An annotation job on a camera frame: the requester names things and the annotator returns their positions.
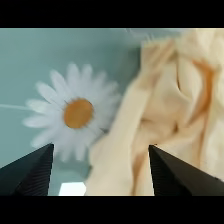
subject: daisy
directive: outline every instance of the daisy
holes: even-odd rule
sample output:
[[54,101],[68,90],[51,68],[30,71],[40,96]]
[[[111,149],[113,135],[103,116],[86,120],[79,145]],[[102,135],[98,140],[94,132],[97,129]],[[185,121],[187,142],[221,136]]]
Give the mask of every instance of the daisy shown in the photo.
[[93,78],[90,65],[79,71],[75,64],[70,64],[66,79],[57,71],[50,76],[54,89],[42,82],[36,85],[46,101],[31,99],[26,103],[36,114],[23,124],[45,128],[31,145],[40,148],[52,142],[54,155],[59,155],[62,161],[72,154],[83,160],[86,150],[111,126],[120,101],[118,85],[106,83],[105,72]]

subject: teal surface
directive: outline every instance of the teal surface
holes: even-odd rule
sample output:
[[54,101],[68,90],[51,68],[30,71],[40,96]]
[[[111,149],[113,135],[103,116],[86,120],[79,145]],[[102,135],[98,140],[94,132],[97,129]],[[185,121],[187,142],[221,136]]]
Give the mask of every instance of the teal surface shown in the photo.
[[[41,99],[35,83],[51,84],[49,71],[56,69],[65,75],[70,62],[107,71],[123,93],[138,71],[139,46],[125,32],[109,28],[0,29],[0,167],[32,152],[30,141],[40,132],[21,123],[30,111],[8,106]],[[58,195],[62,182],[84,180],[88,171],[87,162],[55,161],[49,195]]]

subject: beige fabric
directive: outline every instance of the beige fabric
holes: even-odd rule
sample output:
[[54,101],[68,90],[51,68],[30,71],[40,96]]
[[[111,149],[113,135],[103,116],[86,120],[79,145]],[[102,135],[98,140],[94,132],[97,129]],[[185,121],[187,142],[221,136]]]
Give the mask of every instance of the beige fabric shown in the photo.
[[93,147],[87,195],[153,195],[149,144],[224,179],[224,30],[147,43],[109,134]]

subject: yellow cloth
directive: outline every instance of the yellow cloth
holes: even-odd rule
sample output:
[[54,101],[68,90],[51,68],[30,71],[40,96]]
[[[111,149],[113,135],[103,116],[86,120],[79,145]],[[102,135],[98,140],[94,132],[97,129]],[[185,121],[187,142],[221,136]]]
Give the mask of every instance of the yellow cloth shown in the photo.
[[224,29],[144,45],[109,134],[92,148],[87,195],[154,195],[148,146],[224,180]]

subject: crumpled fabric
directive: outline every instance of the crumpled fabric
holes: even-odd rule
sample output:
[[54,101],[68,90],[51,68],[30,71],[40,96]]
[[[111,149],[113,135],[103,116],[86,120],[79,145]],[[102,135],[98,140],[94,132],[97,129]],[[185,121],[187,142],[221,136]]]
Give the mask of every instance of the crumpled fabric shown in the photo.
[[110,132],[90,153],[87,195],[154,195],[148,146],[224,180],[224,29],[145,43]]

